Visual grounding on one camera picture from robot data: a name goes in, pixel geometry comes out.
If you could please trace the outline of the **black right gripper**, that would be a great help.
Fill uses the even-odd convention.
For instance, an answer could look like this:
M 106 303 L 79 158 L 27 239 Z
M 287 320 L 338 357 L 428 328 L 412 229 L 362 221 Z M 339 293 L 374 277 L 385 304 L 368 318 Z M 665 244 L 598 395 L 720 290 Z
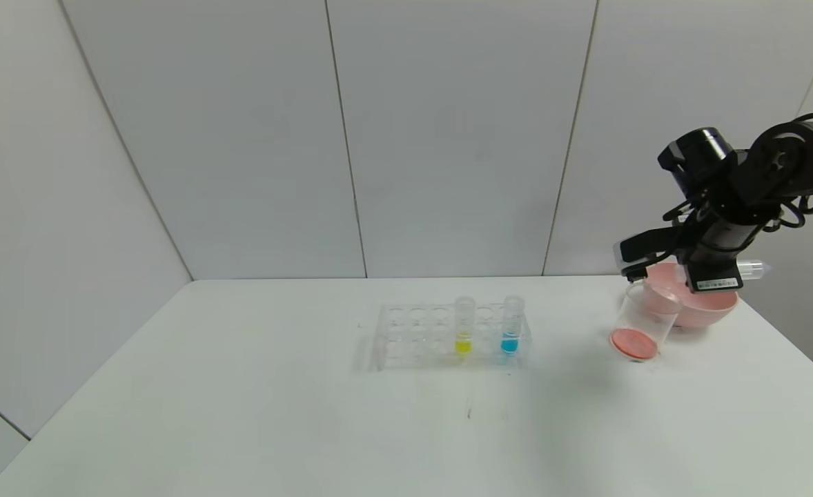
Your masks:
M 693 221 L 685 227 L 682 248 L 685 286 L 692 293 L 734 292 L 744 287 L 738 270 L 741 254 L 760 232 L 759 224 L 735 224 L 725 218 Z

